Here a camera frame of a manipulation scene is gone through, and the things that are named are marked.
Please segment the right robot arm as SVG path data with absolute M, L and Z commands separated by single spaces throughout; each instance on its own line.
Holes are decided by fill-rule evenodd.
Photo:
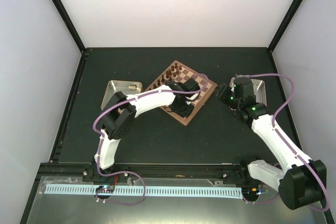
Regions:
M 322 211 L 330 206 L 327 195 L 327 169 L 321 160 L 313 161 L 282 130 L 275 115 L 267 110 L 266 93 L 255 88 L 252 76 L 237 76 L 230 84 L 216 88 L 216 97 L 229 106 L 233 115 L 257 134 L 271 150 L 280 167 L 259 159 L 238 171 L 239 179 L 250 184 L 259 180 L 278 192 L 291 210 L 325 201 Z

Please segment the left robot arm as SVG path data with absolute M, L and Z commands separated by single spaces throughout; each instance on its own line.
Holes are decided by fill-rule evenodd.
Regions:
M 94 175 L 102 182 L 112 177 L 111 166 L 118 145 L 129 132 L 135 118 L 163 106 L 187 118 L 193 112 L 192 102 L 197 100 L 201 90 L 198 82 L 190 78 L 184 83 L 168 81 L 158 88 L 139 94 L 115 93 L 93 124 L 94 131 L 100 134 L 99 147 L 94 157 L 97 163 Z

